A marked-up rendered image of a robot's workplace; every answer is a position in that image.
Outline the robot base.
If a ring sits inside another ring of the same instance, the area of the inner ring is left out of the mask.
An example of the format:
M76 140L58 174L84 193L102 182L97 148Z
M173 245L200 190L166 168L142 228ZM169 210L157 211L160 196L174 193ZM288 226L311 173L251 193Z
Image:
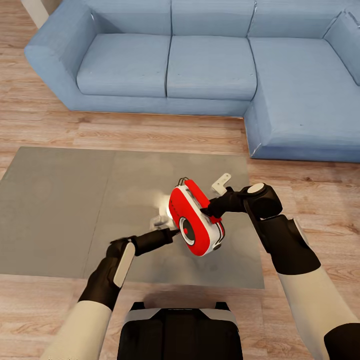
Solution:
M125 315L117 360L243 360L235 315L226 302L211 308L149 308Z

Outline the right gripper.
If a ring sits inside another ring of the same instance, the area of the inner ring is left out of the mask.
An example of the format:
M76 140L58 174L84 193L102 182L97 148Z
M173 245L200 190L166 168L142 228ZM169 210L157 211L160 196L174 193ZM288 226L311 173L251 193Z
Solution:
M201 208L200 211L209 217L214 216L217 219L220 219L225 212L235 212L231 205L231 196L234 193L235 191L231 186L227 187L223 196L214 198L206 208Z

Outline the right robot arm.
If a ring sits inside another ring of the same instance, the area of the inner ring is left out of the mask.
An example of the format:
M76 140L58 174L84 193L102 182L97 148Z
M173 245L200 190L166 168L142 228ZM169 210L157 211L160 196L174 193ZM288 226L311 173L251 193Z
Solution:
M298 221L287 219L271 185L257 183L234 191L225 173L211 186L217 193L200 211L220 219L225 212L248 213L271 259L296 329L315 360L360 360L360 320L343 299Z

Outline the radio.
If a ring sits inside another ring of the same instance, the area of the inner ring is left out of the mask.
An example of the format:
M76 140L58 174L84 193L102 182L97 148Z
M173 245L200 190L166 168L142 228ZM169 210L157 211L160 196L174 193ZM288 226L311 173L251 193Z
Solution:
M203 257L218 250L225 238L222 218L208 216L200 210L207 208L210 203L198 185L189 178L178 183L169 199L169 211L188 248L196 256Z

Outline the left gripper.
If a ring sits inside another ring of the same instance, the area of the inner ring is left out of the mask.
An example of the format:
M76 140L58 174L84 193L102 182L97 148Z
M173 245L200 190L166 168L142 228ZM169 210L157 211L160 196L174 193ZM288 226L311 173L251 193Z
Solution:
M149 252L164 246L165 244L170 244L173 242L173 236L180 233L181 230L170 230L169 227L163 228L162 230L155 230L144 235L147 237L149 242Z

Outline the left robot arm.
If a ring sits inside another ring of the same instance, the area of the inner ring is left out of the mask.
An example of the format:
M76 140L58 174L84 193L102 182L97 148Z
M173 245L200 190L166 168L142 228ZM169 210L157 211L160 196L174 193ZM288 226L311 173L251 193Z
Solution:
M104 337L134 256L173 242L181 230L170 230L165 215L151 219L150 232L116 239L58 334L39 360L99 360Z

